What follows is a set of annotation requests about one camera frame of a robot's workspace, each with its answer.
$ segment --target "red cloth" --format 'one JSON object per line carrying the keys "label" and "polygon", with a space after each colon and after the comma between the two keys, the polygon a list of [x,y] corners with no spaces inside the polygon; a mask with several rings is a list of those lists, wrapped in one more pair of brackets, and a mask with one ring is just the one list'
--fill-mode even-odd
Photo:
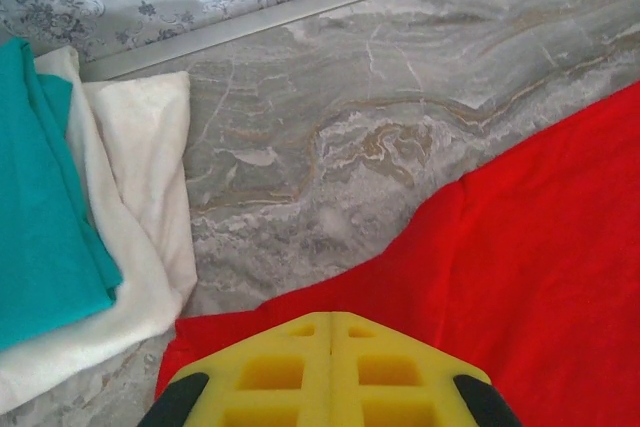
{"label": "red cloth", "polygon": [[314,311],[480,367],[525,425],[640,425],[640,83],[445,186],[377,258],[254,311],[179,320],[157,392]]}

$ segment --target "folded towel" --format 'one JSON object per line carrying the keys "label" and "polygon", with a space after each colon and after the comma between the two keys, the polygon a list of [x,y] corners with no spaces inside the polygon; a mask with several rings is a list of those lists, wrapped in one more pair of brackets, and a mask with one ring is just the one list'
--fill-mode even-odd
{"label": "folded towel", "polygon": [[0,350],[111,307],[120,272],[64,140],[72,85],[0,48]]}
{"label": "folded towel", "polygon": [[67,144],[123,282],[111,309],[0,352],[0,413],[165,332],[196,282],[182,165],[187,73],[82,84],[71,47],[36,68],[73,84]]}

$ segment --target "teal cloth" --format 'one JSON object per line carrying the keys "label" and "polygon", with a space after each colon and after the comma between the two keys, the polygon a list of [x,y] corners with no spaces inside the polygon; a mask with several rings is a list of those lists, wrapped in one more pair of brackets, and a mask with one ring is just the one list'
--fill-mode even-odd
{"label": "teal cloth", "polygon": [[0,47],[0,350],[108,309],[122,282],[64,140],[72,85]]}

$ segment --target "floor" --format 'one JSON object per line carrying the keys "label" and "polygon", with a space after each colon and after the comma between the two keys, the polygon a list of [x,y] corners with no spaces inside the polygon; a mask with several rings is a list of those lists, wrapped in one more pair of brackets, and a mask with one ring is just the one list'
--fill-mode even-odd
{"label": "floor", "polygon": [[[640,80],[640,0],[370,0],[129,77],[176,70],[192,81],[186,313],[247,309],[370,258],[444,184]],[[0,426],[136,425],[171,337]]]}

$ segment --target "white towel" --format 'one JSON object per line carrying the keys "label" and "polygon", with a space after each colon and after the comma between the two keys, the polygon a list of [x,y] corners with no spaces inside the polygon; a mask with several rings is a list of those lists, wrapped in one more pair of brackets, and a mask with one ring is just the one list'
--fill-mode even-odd
{"label": "white towel", "polygon": [[73,83],[67,143],[124,281],[113,308],[0,352],[0,414],[165,332],[196,282],[182,164],[188,74],[82,84],[71,47],[36,68]]}

